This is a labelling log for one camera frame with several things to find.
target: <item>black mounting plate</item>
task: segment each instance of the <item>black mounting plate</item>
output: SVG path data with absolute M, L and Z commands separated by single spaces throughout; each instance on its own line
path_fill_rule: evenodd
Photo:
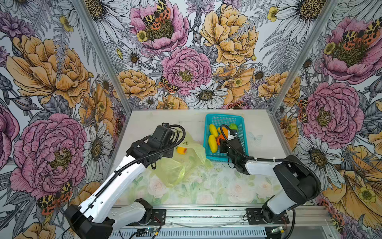
M 151 216 L 155 216 L 160 220 L 160 224 L 163 226 L 166 222 L 166 209 L 152 209 Z M 150 219 L 147 225 L 141 225 L 139 223 L 130 223 L 128 226 L 159 226 L 159 222 L 153 218 Z
M 247 208 L 247 216 L 249 225 L 259 225 L 259 224 L 285 224 L 284 220 L 287 224 L 289 224 L 289 218 L 286 211 L 280 213 L 274 223 L 267 223 L 262 219 L 263 215 L 261 213 L 262 208 Z

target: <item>orange and black butterfly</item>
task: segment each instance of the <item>orange and black butterfly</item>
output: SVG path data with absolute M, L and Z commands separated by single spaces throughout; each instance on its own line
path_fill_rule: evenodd
M 370 46 L 380 37 L 380 31 L 382 28 L 382 17 L 373 21 L 366 29 L 359 32 L 350 30 L 343 33 L 342 41 L 343 48 L 345 50 L 351 50 L 356 45 L 364 44 Z
M 168 80 L 163 76 L 160 78 L 160 82 L 159 82 L 158 86 L 159 86 L 159 88 L 164 88 L 169 93 L 175 93 L 180 89 L 179 87 L 170 84 L 168 82 Z
M 165 20 L 169 20 L 171 15 L 170 8 L 167 7 L 166 0 L 158 0 L 157 10 L 154 12 L 154 15 L 145 16 L 142 20 L 147 27 L 153 30 L 159 30 L 162 23 Z
M 298 103 L 298 107 L 300 108 L 298 110 L 298 120 L 302 123 L 308 122 L 308 116 L 306 115 L 306 107 L 308 106 L 308 97 L 305 97 L 304 99 L 300 100 Z
M 54 195 L 45 195 L 37 200 L 37 205 L 42 210 L 42 215 L 48 216 L 53 213 L 56 208 L 61 207 L 69 201 L 73 195 L 73 183 L 72 181 L 67 182 L 59 192 Z

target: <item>small yellow flower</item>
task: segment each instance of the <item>small yellow flower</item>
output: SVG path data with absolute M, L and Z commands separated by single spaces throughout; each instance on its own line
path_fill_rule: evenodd
M 117 49 L 117 54 L 119 58 L 123 59 L 123 53 L 119 48 Z
M 279 12 L 279 9 L 277 7 L 271 7 L 268 11 L 268 20 L 271 22 L 274 22 L 277 20 L 276 13 Z
M 334 49 L 335 49 L 335 43 L 334 42 L 328 43 L 324 49 L 324 53 L 326 55 L 330 55 L 331 53 L 333 53 Z
M 359 189 L 358 193 L 359 198 L 365 203 L 375 203 L 376 202 L 376 194 L 373 190 L 362 187 Z
M 70 31 L 70 32 L 73 32 L 73 27 L 69 25 L 69 20 L 64 17 L 64 16 L 61 16 L 60 17 L 60 22 L 62 25 L 64 25 L 64 28 L 66 31 Z
M 147 33 L 145 31 L 139 31 L 137 33 L 138 41 L 140 42 L 145 42 L 147 41 Z

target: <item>robotic arm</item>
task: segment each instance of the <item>robotic arm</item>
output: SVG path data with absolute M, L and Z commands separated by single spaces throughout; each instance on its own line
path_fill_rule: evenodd
M 222 127 L 229 129 L 226 125 L 220 127 L 222 132 Z M 175 136 L 173 128 L 182 130 L 180 140 L 178 140 L 180 132 L 178 131 Z M 156 161 L 163 156 L 172 158 L 173 148 L 183 141 L 185 135 L 182 126 L 163 123 L 157 126 L 152 136 L 134 142 L 114 174 L 109 176 L 94 194 L 79 206 L 71 205 L 66 209 L 65 217 L 74 232 L 82 239 L 106 239 L 113 231 L 130 223 L 147 224 L 151 218 L 152 206 L 145 200 L 137 199 L 133 204 L 117 210 L 113 210 L 112 206 L 134 178 L 149 165 L 155 169 Z M 262 207 L 263 220 L 266 223 L 272 223 L 284 210 L 304 204 L 319 194 L 318 178 L 296 157 L 288 156 L 286 159 L 249 157 L 244 154 L 235 130 L 230 130 L 230 135 L 228 137 L 224 135 L 224 138 L 220 144 L 220 152 L 227 153 L 240 173 L 263 174 L 280 180 L 283 190 Z

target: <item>metal corner post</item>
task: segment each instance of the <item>metal corner post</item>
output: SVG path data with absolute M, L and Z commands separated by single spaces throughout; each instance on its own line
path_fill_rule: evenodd
M 132 108 L 129 104 L 129 101 L 125 97 L 125 93 L 121 87 L 121 84 L 119 83 L 119 80 L 117 79 L 115 69 L 112 65 L 112 62 L 109 59 L 109 56 L 107 55 L 107 52 L 104 48 L 104 44 L 102 43 L 102 39 L 98 34 L 98 30 L 96 29 L 96 27 L 94 26 L 92 22 L 92 17 L 90 16 L 89 11 L 87 10 L 86 4 L 84 0 L 75 0 L 72 2 L 84 26 L 86 35 L 91 40 L 95 50 L 97 51 L 99 58 L 103 62 L 106 72 L 109 75 L 109 78 L 112 81 L 112 84 L 115 87 L 117 94 L 120 97 L 122 106 L 127 113 L 127 117 L 129 117 L 131 114 Z
M 321 34 L 321 31 L 325 24 L 327 24 L 330 16 L 333 14 L 336 6 L 337 6 L 338 0 L 327 0 L 324 7 L 321 10 L 321 13 L 316 21 L 316 23 L 313 26 L 313 30 L 308 35 L 301 51 L 298 53 L 297 59 L 295 63 L 293 64 L 292 68 L 289 71 L 289 74 L 285 80 L 285 83 L 281 87 L 280 92 L 278 93 L 275 101 L 270 107 L 270 111 L 272 114 L 274 114 L 275 109 L 279 107 L 281 102 L 283 101 L 284 97 L 287 95 L 287 92 L 289 90 L 289 87 L 292 85 L 294 79 L 296 78 L 301 66 L 303 65 L 305 59 L 307 58 L 309 54 L 309 50 L 313 48 L 313 44 L 316 42 L 318 37 Z

